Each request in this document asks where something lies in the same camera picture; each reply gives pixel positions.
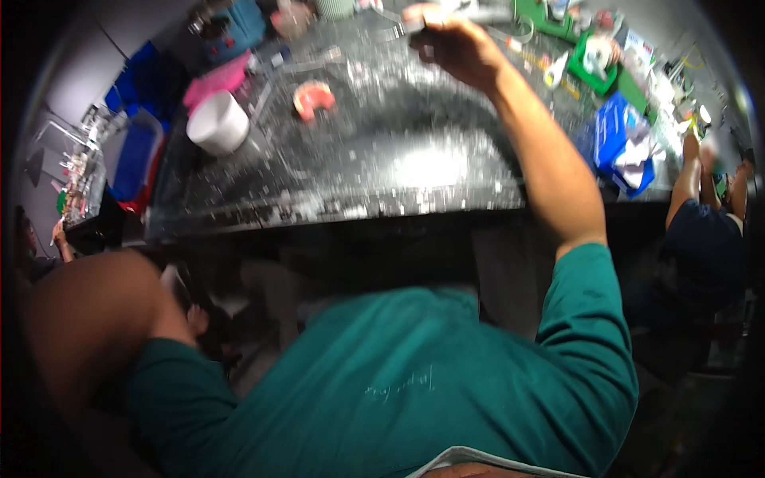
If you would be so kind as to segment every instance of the white bucket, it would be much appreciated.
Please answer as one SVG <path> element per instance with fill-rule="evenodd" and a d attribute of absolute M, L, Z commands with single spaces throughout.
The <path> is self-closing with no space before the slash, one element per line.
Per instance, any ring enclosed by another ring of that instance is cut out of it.
<path fill-rule="evenodd" d="M 215 156 L 231 154 L 247 137 L 249 118 L 231 93 L 219 91 L 191 113 L 186 124 L 189 139 Z"/>

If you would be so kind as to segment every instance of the blue box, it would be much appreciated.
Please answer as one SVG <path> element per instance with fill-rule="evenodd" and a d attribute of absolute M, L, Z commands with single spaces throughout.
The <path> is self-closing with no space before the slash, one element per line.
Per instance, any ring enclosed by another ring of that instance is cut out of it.
<path fill-rule="evenodd" d="M 648 120 L 632 106 L 621 93 L 616 92 L 595 113 L 593 162 L 606 179 L 613 181 L 630 199 L 642 193 L 656 177 L 652 158 L 643 166 L 640 185 L 631 187 L 614 166 L 616 159 L 625 151 L 627 141 L 637 132 L 649 129 Z"/>

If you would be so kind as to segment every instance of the green container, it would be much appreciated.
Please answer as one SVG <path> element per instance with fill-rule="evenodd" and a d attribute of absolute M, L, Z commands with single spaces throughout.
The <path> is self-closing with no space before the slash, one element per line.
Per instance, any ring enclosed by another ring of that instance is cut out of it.
<path fill-rule="evenodd" d="M 571 54 L 571 58 L 568 59 L 568 71 L 572 72 L 575 76 L 581 78 L 586 84 L 600 96 L 606 94 L 608 89 L 614 84 L 614 80 L 617 78 L 618 68 L 617 65 L 611 65 L 606 68 L 606 80 L 603 81 L 600 77 L 590 75 L 584 69 L 584 65 L 581 64 L 582 58 L 584 58 L 584 49 L 587 46 L 587 39 L 590 37 L 589 33 L 582 33 L 579 37 L 579 42 L 574 47 L 574 53 Z"/>

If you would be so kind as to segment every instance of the black table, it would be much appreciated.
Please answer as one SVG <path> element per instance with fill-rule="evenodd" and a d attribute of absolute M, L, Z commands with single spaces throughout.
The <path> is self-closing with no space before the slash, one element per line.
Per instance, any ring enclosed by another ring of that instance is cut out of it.
<path fill-rule="evenodd" d="M 235 93 L 251 115 L 249 137 L 232 155 L 212 158 L 173 125 L 158 172 L 145 239 L 389 216 L 525 207 L 523 178 L 489 101 L 435 66 L 423 65 L 405 39 L 376 43 L 369 32 L 393 23 L 374 11 L 319 21 L 289 44 L 295 60 L 337 45 L 344 61 L 318 70 L 276 70 L 248 77 Z M 267 45 L 266 50 L 276 50 Z M 528 54 L 557 58 L 571 45 L 536 33 Z M 507 56 L 574 139 L 597 106 L 591 90 L 551 91 L 521 54 Z M 292 105 L 307 80 L 327 83 L 337 101 L 304 124 Z M 674 161 L 657 164 L 651 188 L 633 201 L 667 201 Z M 607 203 L 627 200 L 604 189 Z"/>

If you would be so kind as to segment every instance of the teal shirt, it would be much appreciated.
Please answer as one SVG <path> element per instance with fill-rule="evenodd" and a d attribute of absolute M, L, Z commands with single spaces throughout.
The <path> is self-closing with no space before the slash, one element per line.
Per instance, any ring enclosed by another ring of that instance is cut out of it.
<path fill-rule="evenodd" d="M 536 343 L 451 289 L 364 295 L 311 319 L 241 402 L 219 366 L 144 350 L 129 404 L 169 476 L 405 476 L 453 445 L 598 476 L 637 403 L 608 249 L 555 265 Z"/>

